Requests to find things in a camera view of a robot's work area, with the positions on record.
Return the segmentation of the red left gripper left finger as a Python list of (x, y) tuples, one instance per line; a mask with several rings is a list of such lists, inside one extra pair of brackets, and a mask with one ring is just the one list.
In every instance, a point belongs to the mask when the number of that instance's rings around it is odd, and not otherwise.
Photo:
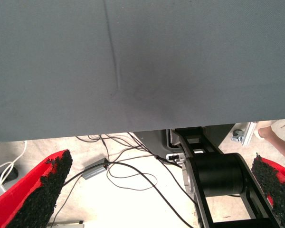
[(51, 154), (0, 196), (0, 228), (45, 228), (72, 166), (69, 150)]

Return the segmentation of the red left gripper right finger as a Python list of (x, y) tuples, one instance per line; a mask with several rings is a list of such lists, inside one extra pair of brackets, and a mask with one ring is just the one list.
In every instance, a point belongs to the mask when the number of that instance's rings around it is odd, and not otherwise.
[(251, 170), (275, 217), (285, 228), (285, 167), (257, 154)]

